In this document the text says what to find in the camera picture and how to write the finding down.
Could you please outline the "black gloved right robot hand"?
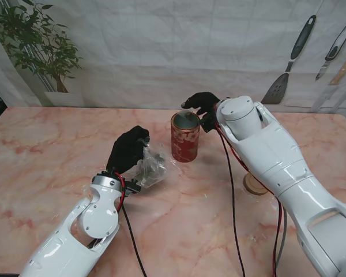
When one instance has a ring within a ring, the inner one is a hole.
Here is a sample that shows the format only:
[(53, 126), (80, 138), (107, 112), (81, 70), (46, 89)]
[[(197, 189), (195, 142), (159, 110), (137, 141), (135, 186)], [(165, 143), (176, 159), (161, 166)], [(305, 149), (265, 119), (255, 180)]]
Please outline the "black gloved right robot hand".
[(181, 104), (183, 109), (195, 109), (198, 116), (211, 112), (220, 101), (211, 92), (198, 92)]

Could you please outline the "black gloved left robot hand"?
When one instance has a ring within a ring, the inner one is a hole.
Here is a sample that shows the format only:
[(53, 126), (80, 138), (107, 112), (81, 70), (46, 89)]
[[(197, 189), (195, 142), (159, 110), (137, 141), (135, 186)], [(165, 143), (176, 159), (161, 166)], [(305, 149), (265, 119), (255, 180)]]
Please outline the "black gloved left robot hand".
[(123, 133), (114, 142), (106, 170), (123, 174), (134, 167), (144, 157), (145, 140), (149, 138), (149, 131), (135, 126)]

